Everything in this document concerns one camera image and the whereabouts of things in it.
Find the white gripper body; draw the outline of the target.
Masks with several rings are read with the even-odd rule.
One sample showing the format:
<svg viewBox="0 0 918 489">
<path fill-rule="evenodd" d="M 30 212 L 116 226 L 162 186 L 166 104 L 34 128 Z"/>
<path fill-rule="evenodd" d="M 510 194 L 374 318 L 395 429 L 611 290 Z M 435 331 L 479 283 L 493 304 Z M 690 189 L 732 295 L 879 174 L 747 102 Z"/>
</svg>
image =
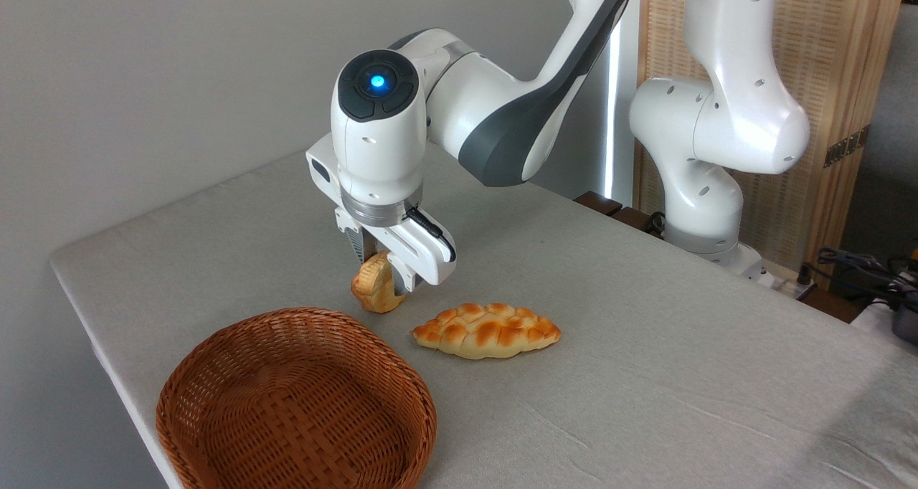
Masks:
<svg viewBox="0 0 918 489">
<path fill-rule="evenodd" d="M 416 287 L 423 281 L 439 285 L 455 270 L 455 241 L 439 222 L 417 207 L 419 195 L 403 204 L 383 206 L 380 217 L 371 217 L 373 208 L 352 201 L 342 191 L 331 134 L 309 148 L 306 158 L 312 181 L 336 205 L 336 225 L 342 234 L 347 227 L 367 228 L 377 239 L 377 252 L 388 251 L 389 263 L 390 258 L 401 258 L 413 267 Z"/>
</svg>

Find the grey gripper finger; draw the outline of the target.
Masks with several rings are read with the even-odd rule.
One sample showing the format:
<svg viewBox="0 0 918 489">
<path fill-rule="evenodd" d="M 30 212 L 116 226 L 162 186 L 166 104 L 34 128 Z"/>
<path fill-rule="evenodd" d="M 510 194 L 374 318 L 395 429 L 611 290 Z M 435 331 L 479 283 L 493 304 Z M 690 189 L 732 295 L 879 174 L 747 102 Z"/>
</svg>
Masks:
<svg viewBox="0 0 918 489">
<path fill-rule="evenodd" d="M 412 293 L 417 285 L 417 273 L 401 258 L 390 258 L 394 294 L 403 296 Z"/>
<path fill-rule="evenodd" d="M 348 237 L 355 257 L 361 265 L 367 263 L 377 253 L 377 239 L 367 228 L 347 227 L 344 229 L 344 234 Z"/>
</svg>

